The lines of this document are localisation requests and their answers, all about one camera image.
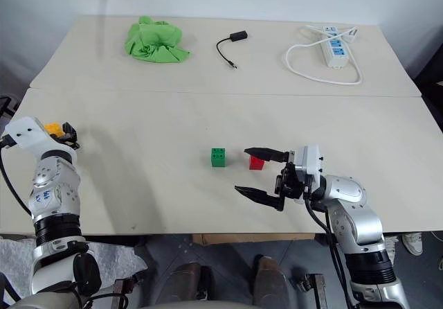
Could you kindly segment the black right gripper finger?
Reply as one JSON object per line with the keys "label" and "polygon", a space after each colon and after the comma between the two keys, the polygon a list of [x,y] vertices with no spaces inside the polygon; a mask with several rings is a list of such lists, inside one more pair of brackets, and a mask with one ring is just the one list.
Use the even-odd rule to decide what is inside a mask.
{"label": "black right gripper finger", "polygon": [[244,152],[263,161],[288,162],[289,160],[289,152],[281,152],[270,148],[247,148]]}
{"label": "black right gripper finger", "polygon": [[238,193],[257,204],[270,206],[276,211],[284,210],[285,198],[280,194],[269,195],[266,191],[245,186],[234,186],[234,188]]}

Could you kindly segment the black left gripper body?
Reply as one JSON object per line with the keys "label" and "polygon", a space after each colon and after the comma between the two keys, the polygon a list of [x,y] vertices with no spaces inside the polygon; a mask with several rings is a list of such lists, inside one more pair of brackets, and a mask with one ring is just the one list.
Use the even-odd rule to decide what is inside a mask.
{"label": "black left gripper body", "polygon": [[57,136],[52,134],[51,137],[58,143],[67,145],[68,147],[77,150],[80,145],[78,143],[77,134],[64,134],[62,136]]}

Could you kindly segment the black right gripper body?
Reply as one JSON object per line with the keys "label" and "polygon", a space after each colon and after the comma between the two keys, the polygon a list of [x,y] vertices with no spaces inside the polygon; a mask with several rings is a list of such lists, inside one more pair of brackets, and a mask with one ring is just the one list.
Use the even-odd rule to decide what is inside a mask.
{"label": "black right gripper body", "polygon": [[284,204],[287,198],[293,200],[300,199],[304,188],[305,185],[297,176],[295,165],[287,162],[275,181],[275,194],[278,196],[279,203]]}

